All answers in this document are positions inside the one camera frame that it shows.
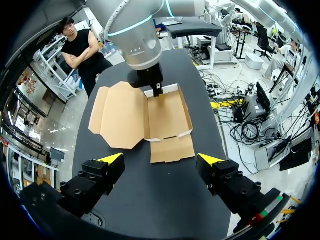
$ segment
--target crossed arms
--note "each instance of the crossed arms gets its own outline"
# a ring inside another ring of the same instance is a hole
[[[76,69],[82,62],[91,58],[95,53],[99,51],[99,44],[95,35],[90,31],[89,32],[89,47],[84,50],[84,52],[76,57],[74,55],[63,52],[62,56],[64,57],[66,63],[73,69]]]

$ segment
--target cardboard box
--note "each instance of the cardboard box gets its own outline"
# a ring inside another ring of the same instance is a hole
[[[49,168],[38,165],[38,176],[42,179],[51,179],[51,171]]]
[[[36,184],[41,185],[44,182],[44,179],[41,177],[36,178]]]
[[[31,185],[32,182],[31,181],[28,181],[27,179],[23,179],[23,185],[24,187],[28,187],[29,185]]]
[[[151,163],[175,162],[195,156],[188,107],[178,84],[165,86],[159,97],[127,82],[101,87],[92,109],[89,130],[111,148],[132,149],[151,142]]]
[[[43,179],[43,181],[48,183],[51,186],[51,180],[50,179]]]
[[[42,178],[42,177],[37,177],[36,178],[36,184],[41,185],[44,182],[48,183],[51,186],[51,180],[50,179],[45,179],[45,178]]]

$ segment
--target black chair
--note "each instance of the black chair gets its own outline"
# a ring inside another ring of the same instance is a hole
[[[275,49],[269,46],[267,29],[265,29],[259,23],[256,24],[256,29],[258,30],[258,47],[261,48],[263,51],[255,49],[253,52],[259,52],[261,53],[260,57],[266,57],[269,61],[271,61],[272,54],[275,53]]]

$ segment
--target black pants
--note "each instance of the black pants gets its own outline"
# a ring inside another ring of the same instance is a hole
[[[88,98],[90,98],[90,95],[95,88],[97,74],[101,74],[104,70],[112,66],[111,62],[106,59],[102,59],[95,65],[95,67],[80,74]]]

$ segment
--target black tank top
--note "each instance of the black tank top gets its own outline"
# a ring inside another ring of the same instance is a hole
[[[73,41],[66,41],[61,52],[79,57],[89,45],[89,32],[90,29],[78,31],[78,35]],[[100,52],[95,53],[89,59],[83,61],[79,66],[79,75],[90,72],[95,68],[98,62],[105,60],[104,55]]]

